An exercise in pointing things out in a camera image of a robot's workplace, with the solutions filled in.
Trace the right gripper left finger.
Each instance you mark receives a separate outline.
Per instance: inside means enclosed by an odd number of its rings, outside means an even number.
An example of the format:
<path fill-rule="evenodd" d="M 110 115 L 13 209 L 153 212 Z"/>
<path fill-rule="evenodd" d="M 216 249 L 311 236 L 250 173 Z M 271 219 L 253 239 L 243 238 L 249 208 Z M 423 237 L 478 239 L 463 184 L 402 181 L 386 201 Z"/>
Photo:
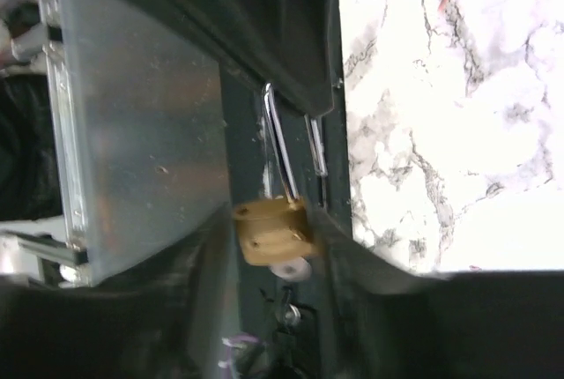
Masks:
<path fill-rule="evenodd" d="M 352 378 L 560 378 L 560 271 L 418 277 L 329 221 L 326 234 Z M 241 378 L 246 350 L 222 306 L 234 230 L 218 210 L 95 287 L 1 279 L 4 378 Z"/>

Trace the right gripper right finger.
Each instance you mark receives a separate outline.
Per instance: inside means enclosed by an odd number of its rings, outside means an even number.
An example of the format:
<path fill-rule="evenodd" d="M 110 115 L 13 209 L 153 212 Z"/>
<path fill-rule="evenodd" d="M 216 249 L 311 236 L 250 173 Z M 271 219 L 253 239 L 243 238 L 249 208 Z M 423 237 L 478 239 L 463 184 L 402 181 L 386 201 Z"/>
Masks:
<path fill-rule="evenodd" d="M 338 0 L 129 0 L 201 44 L 243 82 L 270 82 L 308 115 L 333 109 Z"/>

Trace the small brass padlock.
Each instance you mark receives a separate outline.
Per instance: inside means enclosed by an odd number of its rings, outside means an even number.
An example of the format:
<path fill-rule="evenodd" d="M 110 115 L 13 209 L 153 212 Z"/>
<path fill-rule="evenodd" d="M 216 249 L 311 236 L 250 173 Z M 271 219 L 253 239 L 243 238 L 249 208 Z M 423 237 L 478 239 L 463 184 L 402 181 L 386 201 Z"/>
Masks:
<path fill-rule="evenodd" d="M 239 204 L 233 211 L 245 261 L 254 266 L 286 264 L 316 253 L 306 201 L 295 181 L 274 87 L 263 87 L 263 116 L 285 194 Z"/>

